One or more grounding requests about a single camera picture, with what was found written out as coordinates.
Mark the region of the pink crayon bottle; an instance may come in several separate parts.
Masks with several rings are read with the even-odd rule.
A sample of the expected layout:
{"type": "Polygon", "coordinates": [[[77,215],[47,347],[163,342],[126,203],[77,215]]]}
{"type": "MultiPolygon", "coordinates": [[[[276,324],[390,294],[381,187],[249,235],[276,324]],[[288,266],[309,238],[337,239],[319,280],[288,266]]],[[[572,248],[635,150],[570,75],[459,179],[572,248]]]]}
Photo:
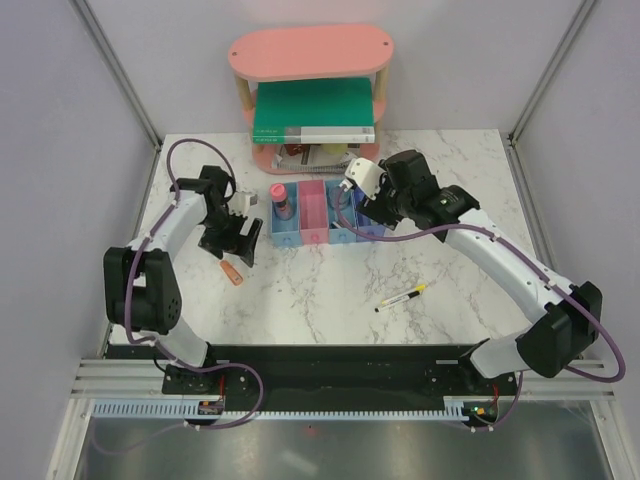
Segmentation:
{"type": "Polygon", "coordinates": [[[295,207],[286,186],[282,183],[274,183],[270,186],[269,193],[276,217],[282,221],[291,220],[294,217],[295,207]]]}

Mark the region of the four-compartment pastel organizer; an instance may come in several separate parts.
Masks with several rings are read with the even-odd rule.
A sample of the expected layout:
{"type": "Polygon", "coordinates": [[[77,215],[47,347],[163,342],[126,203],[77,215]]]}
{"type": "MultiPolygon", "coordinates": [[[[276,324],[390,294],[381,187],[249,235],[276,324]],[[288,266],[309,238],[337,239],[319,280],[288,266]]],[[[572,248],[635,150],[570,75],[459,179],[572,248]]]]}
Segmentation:
{"type": "Polygon", "coordinates": [[[273,212],[271,200],[270,236],[274,246],[293,248],[303,245],[349,244],[366,242],[369,236],[382,237],[386,228],[356,211],[364,194],[350,191],[351,205],[334,211],[328,204],[331,187],[340,186],[338,180],[304,180],[282,183],[294,203],[294,217],[279,220],[273,212]]]}

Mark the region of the yellow white marker pen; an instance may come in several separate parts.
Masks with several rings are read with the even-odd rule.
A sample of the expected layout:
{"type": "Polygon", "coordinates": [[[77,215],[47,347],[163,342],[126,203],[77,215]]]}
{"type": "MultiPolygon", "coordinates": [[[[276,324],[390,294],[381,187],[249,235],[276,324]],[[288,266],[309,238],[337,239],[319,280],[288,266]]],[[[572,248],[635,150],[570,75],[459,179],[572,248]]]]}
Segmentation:
{"type": "Polygon", "coordinates": [[[413,298],[419,297],[425,289],[426,285],[422,284],[413,287],[412,289],[401,294],[385,299],[377,307],[374,308],[374,312],[380,313],[381,311],[391,308],[397,304],[405,303],[413,298]]]}

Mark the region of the clear tape roll pack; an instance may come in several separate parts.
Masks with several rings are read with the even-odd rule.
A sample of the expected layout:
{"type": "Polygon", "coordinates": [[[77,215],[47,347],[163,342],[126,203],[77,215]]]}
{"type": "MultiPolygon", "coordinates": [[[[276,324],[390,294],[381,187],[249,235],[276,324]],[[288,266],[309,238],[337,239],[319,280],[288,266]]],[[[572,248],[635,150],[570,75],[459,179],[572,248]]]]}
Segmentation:
{"type": "Polygon", "coordinates": [[[328,204],[336,212],[343,211],[351,205],[351,193],[344,191],[340,186],[331,187],[328,193],[328,204]]]}

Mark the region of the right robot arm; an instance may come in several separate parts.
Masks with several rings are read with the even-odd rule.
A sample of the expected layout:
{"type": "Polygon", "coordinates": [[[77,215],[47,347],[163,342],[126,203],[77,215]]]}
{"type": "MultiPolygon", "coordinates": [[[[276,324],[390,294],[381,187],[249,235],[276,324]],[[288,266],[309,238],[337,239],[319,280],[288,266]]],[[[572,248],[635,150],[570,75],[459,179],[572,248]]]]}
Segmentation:
{"type": "Polygon", "coordinates": [[[407,150],[380,163],[357,158],[346,178],[364,195],[359,213],[389,229],[409,219],[430,232],[473,261],[529,321],[519,332],[472,348],[457,371],[465,391],[481,393],[511,371],[553,378],[598,339],[600,290],[590,282],[576,285],[521,252],[465,189],[440,186],[423,154],[407,150]]]}

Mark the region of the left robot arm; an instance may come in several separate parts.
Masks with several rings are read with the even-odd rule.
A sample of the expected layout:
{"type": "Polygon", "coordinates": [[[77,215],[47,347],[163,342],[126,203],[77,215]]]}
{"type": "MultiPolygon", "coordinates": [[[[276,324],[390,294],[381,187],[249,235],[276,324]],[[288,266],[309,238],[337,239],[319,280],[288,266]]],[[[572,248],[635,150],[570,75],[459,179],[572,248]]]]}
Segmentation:
{"type": "Polygon", "coordinates": [[[173,199],[147,232],[105,252],[106,315],[125,329],[130,343],[156,346],[186,367],[184,379],[190,387],[208,393],[218,385],[220,371],[206,360],[208,342],[182,315],[173,261],[194,229],[202,226],[200,248],[219,260],[234,255],[253,267],[263,221],[254,219],[248,232],[242,232],[256,197],[239,191],[233,176],[217,166],[203,167],[195,179],[175,180],[170,192],[173,199]]]}

